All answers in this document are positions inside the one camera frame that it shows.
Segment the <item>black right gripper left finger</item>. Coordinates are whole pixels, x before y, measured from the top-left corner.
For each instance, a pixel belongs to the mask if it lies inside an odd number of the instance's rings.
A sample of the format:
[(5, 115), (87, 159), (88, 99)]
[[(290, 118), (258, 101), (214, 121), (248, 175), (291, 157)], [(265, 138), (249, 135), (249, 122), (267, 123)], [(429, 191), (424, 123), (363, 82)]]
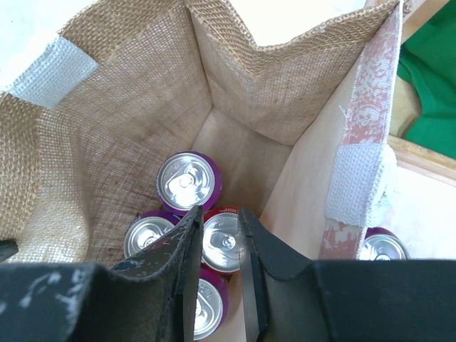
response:
[(2, 264), (3, 341), (192, 341), (203, 210), (112, 267)]

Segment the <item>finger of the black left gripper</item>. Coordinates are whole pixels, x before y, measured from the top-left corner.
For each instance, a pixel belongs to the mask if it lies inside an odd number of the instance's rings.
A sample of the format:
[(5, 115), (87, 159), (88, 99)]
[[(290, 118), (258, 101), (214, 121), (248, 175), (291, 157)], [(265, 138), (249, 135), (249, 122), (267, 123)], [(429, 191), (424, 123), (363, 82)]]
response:
[(14, 239), (0, 241), (0, 262), (4, 262), (19, 252), (19, 247)]

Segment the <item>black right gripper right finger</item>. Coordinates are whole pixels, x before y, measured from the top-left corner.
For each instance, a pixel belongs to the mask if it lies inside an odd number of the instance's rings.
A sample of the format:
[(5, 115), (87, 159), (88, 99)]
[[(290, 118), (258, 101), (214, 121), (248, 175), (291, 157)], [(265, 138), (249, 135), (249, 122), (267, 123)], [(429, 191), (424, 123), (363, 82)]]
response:
[(311, 260), (238, 214), (248, 341), (453, 341), (450, 260)]

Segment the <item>tan canvas tote bag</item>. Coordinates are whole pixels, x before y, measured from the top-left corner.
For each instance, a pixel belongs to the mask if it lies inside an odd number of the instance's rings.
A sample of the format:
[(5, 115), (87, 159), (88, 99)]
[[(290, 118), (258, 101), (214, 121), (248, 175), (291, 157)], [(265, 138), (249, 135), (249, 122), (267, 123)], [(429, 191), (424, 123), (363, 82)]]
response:
[(8, 263), (111, 265), (160, 166), (209, 156), (221, 205), (312, 259), (351, 259), (383, 174), (401, 1), (259, 46), (228, 1), (97, 1), (1, 87)]

